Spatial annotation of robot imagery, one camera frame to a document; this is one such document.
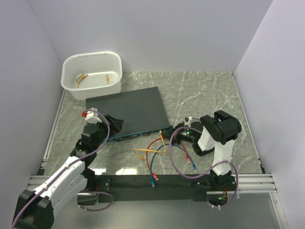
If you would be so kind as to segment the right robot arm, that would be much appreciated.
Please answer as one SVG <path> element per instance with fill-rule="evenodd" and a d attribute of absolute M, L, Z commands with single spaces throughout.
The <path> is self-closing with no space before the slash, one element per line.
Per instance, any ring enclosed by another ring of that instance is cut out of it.
<path fill-rule="evenodd" d="M 170 161 L 176 172 L 188 179 L 198 179 L 204 176 L 209 178 L 209 184 L 214 190 L 221 190 L 223 187 L 238 182 L 232 177 L 231 169 L 234 168 L 231 159 L 233 146 L 242 130 L 240 121 L 223 110 L 214 112 L 213 116 L 205 115 L 196 122 L 199 128 L 183 125 L 174 130 L 169 140 L 171 150 L 173 139 L 180 140 L 180 132 L 191 131 L 193 135 L 193 150 L 198 156 L 213 153 L 212 166 L 200 175 L 191 177 L 183 174 L 175 165 L 172 153 L 169 153 Z"/>

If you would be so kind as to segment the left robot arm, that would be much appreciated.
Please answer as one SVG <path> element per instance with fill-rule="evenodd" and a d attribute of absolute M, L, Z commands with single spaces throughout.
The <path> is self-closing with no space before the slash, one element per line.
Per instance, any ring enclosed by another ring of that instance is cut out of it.
<path fill-rule="evenodd" d="M 64 164 L 34 190 L 24 190 L 18 197 L 13 229 L 50 229 L 56 215 L 75 195 L 88 193 L 97 198 L 95 172 L 88 168 L 108 138 L 122 129 L 123 120 L 110 115 L 100 119 L 86 113 L 87 124 Z"/>

